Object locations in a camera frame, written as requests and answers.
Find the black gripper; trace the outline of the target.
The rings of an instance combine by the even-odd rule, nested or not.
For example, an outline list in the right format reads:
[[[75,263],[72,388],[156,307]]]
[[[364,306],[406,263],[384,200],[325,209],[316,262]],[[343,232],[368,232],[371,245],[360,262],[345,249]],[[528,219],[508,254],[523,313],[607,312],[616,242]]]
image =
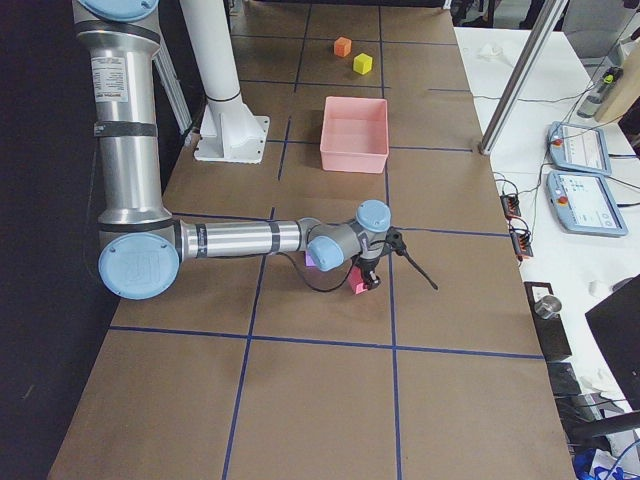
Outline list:
[[[358,260],[358,268],[361,272],[364,288],[368,291],[378,288],[381,284],[381,279],[376,274],[378,263],[378,259],[360,258]]]

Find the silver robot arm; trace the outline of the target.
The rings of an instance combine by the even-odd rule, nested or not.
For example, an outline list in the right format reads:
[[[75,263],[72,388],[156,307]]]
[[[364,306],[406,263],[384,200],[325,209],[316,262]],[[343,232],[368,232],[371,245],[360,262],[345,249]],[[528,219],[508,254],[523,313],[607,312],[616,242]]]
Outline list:
[[[89,50],[106,210],[99,216],[99,275],[120,297],[157,296],[175,281],[181,262],[200,258],[283,255],[318,292],[349,281],[378,287],[375,269],[391,248],[391,211],[366,200],[355,218],[335,226],[314,218],[187,224],[164,207],[152,60],[161,49],[159,1],[72,1],[77,38]],[[205,87],[205,160],[259,163],[269,118],[244,103],[223,1],[180,1]],[[285,252],[305,252],[322,272],[350,261],[336,287],[314,287]]]

